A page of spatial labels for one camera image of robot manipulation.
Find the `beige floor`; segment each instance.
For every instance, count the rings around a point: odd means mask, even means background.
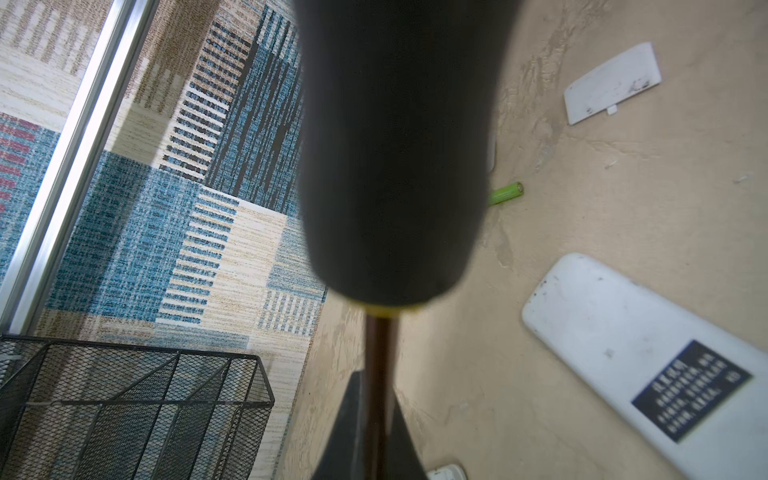
[[[568,126],[563,90],[652,41],[661,85]],[[461,285],[402,327],[396,391],[426,467],[486,478],[680,474],[522,323],[554,262],[579,251],[768,349],[768,2],[529,1],[498,108],[495,187]],[[309,478],[361,316],[331,294],[278,478]]]

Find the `green battery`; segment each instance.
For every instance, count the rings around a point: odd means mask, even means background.
[[[520,182],[514,182],[504,188],[493,190],[491,197],[488,199],[488,205],[496,205],[513,198],[520,197],[523,194],[523,184]]]

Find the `black wire mesh basket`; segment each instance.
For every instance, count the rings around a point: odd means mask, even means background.
[[[0,336],[0,480],[247,478],[258,356]]]

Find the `metal rail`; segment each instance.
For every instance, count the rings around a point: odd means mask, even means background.
[[[114,0],[0,286],[0,332],[33,333],[158,0]]]

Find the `carpet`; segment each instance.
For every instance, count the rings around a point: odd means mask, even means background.
[[[0,279],[110,2],[0,1]],[[300,54],[282,2],[162,0],[36,334],[256,353],[272,478],[326,297],[296,201]]]

